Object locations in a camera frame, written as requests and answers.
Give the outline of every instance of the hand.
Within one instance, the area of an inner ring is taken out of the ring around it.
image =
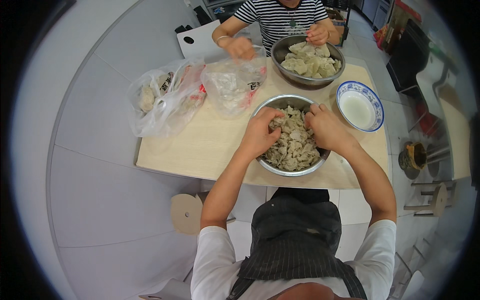
[[[242,157],[249,159],[249,162],[265,153],[279,139],[281,129],[277,128],[270,133],[268,127],[270,121],[275,117],[284,117],[284,114],[274,108],[263,107],[248,122],[247,130],[237,152]]]
[[[327,27],[319,24],[313,24],[305,33],[307,34],[307,42],[317,46],[325,44],[330,37]]]
[[[244,36],[221,38],[218,45],[228,52],[234,60],[251,60],[256,55],[252,42]]]
[[[310,111],[305,114],[305,126],[313,129],[317,146],[335,151],[341,156],[358,143],[325,104],[310,105]]]

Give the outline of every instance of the blue and white porcelain bowl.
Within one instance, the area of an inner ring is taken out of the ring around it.
[[[336,90],[336,103],[345,120],[360,131],[374,132],[384,123],[380,99],[363,83],[342,83]]]

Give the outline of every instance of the table top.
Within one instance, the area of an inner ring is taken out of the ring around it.
[[[250,115],[266,99],[279,94],[300,94],[324,103],[359,141],[365,151],[388,174],[387,147],[384,127],[376,132],[361,132],[350,126],[336,104],[336,90],[345,81],[354,80],[372,87],[365,68],[346,64],[342,75],[327,87],[315,91],[296,88],[283,79],[271,58],[267,58],[267,79],[257,91],[250,108],[235,119],[217,114],[209,96],[205,98],[192,121],[176,137],[168,140],[157,137],[142,138],[136,165],[178,175],[216,180],[237,150]],[[248,166],[243,180],[247,184],[321,188],[358,189],[357,178],[348,162],[331,152],[316,171],[300,177],[283,177],[262,167],[257,160]]]
[[[452,163],[452,180],[470,176],[470,126],[460,111],[456,91],[447,85],[439,91],[439,103],[443,110],[450,158]]]

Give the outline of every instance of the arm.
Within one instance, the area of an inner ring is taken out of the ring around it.
[[[329,18],[315,22],[306,34],[308,36],[307,42],[314,45],[323,45],[326,42],[336,45],[340,42],[340,34]]]
[[[372,209],[370,225],[383,219],[396,222],[395,195],[387,175],[345,130],[340,120],[321,104],[310,106],[305,123],[313,129],[319,147],[337,152],[350,163],[363,196]]]
[[[255,56],[252,42],[244,36],[232,37],[247,26],[247,23],[235,16],[231,16],[213,31],[212,39],[220,48],[228,52],[232,58],[250,60]]]
[[[283,114],[274,108],[264,107],[249,121],[240,146],[205,199],[201,229],[207,226],[227,229],[227,217],[237,202],[248,165],[280,137],[280,128],[272,133],[268,129],[268,124],[275,117],[283,117]]]

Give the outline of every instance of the black and white striped shirt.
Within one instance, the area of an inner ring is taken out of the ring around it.
[[[247,24],[255,21],[260,24],[268,56],[273,44],[280,38],[305,33],[315,22],[328,18],[320,0],[300,0],[296,8],[286,7],[278,0],[247,0],[234,16]],[[296,23],[294,28],[290,26],[292,19]]]

